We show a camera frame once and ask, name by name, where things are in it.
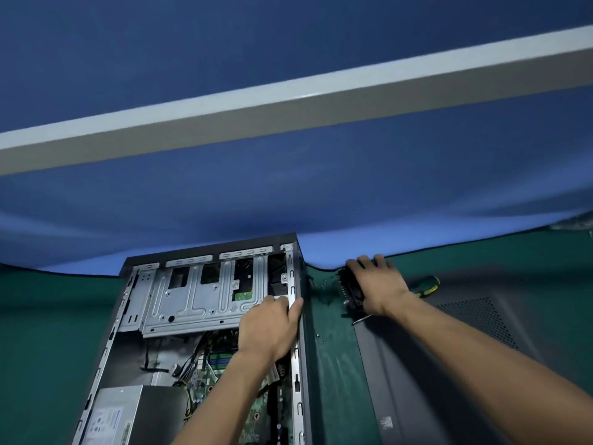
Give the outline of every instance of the blue backdrop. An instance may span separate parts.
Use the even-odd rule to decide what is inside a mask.
[[[593,23],[591,0],[1,0],[0,131]],[[299,233],[332,268],[593,208],[593,88],[0,178],[0,261]]]

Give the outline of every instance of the green table surface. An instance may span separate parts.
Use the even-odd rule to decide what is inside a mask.
[[[593,238],[534,231],[392,258],[404,277],[496,265],[521,281],[542,334],[563,357],[555,369],[593,393]],[[351,321],[335,272],[314,278],[313,406],[316,439],[380,443]],[[120,289],[117,278],[0,267],[0,370],[4,443],[67,442],[85,397],[100,339]]]

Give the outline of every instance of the person's left hand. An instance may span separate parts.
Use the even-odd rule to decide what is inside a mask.
[[[239,351],[259,354],[270,365],[283,357],[297,336],[303,302],[296,299],[287,313],[286,297],[268,295],[250,308],[239,323]]]

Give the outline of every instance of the white beam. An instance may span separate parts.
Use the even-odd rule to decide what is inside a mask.
[[[0,133],[0,175],[593,84],[593,26]]]

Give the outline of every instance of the perforated vent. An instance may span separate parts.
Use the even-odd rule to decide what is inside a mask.
[[[435,306],[511,348],[518,348],[490,298],[468,299]]]

